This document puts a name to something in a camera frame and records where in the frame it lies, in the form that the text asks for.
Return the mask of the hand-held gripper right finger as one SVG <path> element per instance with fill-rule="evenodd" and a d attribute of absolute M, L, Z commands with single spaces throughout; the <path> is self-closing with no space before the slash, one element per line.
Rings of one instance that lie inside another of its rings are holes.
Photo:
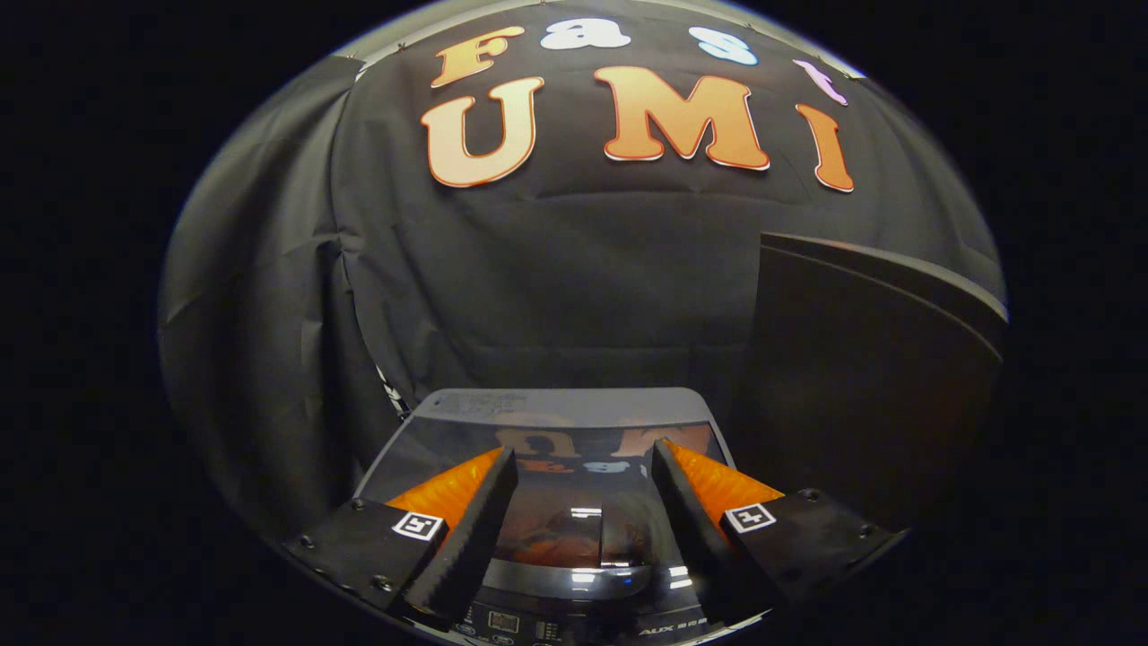
<path fill-rule="evenodd" d="M 785 495 L 669 439 L 651 461 L 701 612 L 726 625 L 816 600 L 900 543 L 817 488 Z"/>

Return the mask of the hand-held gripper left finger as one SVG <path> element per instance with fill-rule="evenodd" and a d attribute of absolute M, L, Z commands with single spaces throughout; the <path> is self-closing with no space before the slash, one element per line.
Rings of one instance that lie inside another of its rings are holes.
<path fill-rule="evenodd" d="M 517 483 L 514 450 L 489 450 L 391 503 L 355 498 L 284 548 L 385 618 L 460 623 L 483 585 Z"/>

